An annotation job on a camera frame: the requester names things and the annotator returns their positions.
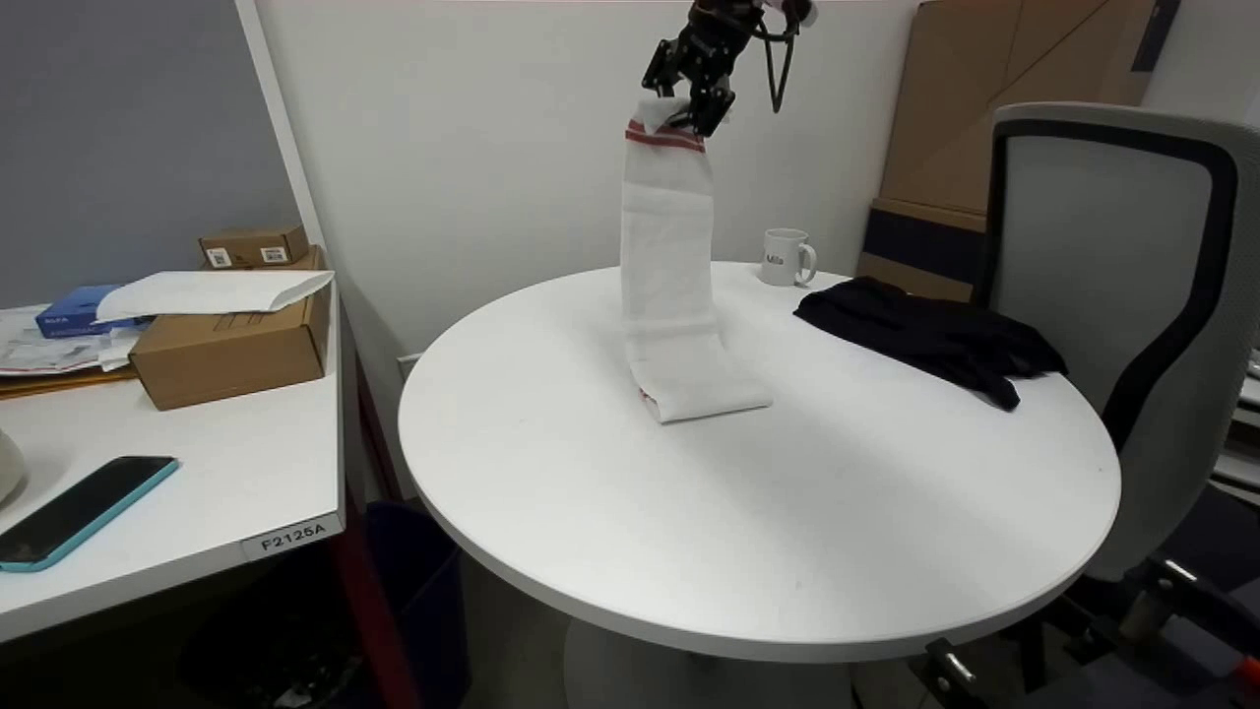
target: cardboard box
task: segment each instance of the cardboard box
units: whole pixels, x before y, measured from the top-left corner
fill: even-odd
[[[302,229],[249,229],[199,235],[210,269],[290,269],[311,253]]]
[[[985,269],[991,110],[1037,97],[1143,101],[1163,37],[1176,0],[926,0],[912,16],[884,148],[884,175],[874,208],[897,234],[922,229],[922,240],[974,235],[974,263]],[[858,271],[912,271],[934,292],[926,248],[912,261],[862,248]],[[968,269],[938,271],[938,294],[963,301]]]
[[[311,248],[290,269],[321,269]],[[321,378],[332,286],[264,315],[160,315],[128,353],[157,410]]]

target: black fabric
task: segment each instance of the black fabric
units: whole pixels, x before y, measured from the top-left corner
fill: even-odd
[[[1017,319],[968,302],[912,301],[879,281],[815,292],[794,315],[819,330],[950,378],[1001,410],[1021,407],[1008,378],[1065,369],[1062,353]]]

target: gray chair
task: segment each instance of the gray chair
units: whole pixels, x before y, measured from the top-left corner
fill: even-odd
[[[1169,616],[1253,647],[1260,626],[1241,601],[1151,561],[1212,478],[1256,344],[1260,133],[1131,106],[1008,106],[995,116],[987,215],[995,257],[978,302],[1062,349],[1122,456],[1118,523],[1056,607],[1122,597],[1106,607],[1118,641],[1139,637],[1125,632],[1143,611],[1151,647]],[[1143,688],[1113,657],[1076,672],[1077,701],[1098,687],[1113,688],[1109,701]]]

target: white desk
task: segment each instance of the white desk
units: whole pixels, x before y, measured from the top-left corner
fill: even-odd
[[[714,657],[918,655],[1072,583],[1118,512],[1089,407],[1042,378],[1001,414],[800,322],[794,301],[719,263],[726,344],[777,407],[665,428],[627,373],[618,271],[496,301],[413,365],[411,474],[508,583]]]
[[[317,383],[157,414],[138,383],[0,401],[31,479],[0,527],[114,453],[180,469],[64,565],[0,575],[0,641],[342,532],[338,326]]]

